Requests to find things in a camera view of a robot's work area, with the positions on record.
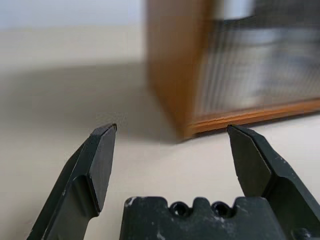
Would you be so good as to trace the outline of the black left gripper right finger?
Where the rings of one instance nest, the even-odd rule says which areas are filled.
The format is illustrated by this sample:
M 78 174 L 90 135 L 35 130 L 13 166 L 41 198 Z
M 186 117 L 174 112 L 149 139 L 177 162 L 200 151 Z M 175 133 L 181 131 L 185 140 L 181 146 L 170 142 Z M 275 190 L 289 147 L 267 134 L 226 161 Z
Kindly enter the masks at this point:
M 320 205 L 289 162 L 252 129 L 229 125 L 227 133 L 244 195 L 267 200 L 288 240 L 318 240 Z

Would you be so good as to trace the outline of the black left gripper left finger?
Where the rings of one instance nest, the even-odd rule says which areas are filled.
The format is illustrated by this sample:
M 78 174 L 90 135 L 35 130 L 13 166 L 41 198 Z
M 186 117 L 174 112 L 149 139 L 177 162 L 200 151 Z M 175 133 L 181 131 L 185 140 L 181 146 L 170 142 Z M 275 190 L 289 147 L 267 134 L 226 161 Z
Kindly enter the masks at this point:
M 112 171 L 117 125 L 96 128 L 64 165 L 29 238 L 82 240 L 103 210 Z

